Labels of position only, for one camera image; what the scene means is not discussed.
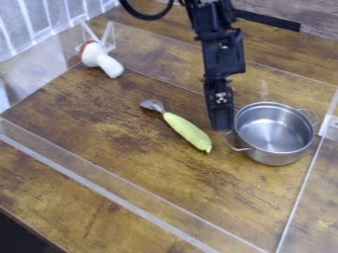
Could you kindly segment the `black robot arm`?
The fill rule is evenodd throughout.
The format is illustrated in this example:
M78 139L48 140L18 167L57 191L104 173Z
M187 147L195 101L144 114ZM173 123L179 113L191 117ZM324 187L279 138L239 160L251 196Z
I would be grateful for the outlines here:
M243 31L231 0L179 0L184 6L195 39L201 44L203 92L213 130L233 128L233 91L228 76L245 72Z

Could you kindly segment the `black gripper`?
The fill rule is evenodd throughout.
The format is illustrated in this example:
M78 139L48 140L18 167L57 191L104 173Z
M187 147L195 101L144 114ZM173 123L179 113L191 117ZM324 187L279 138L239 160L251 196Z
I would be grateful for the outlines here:
M197 31L201 44L203 95L207 118L213 130L233 128L233 92L224 79L245 72L243 31Z

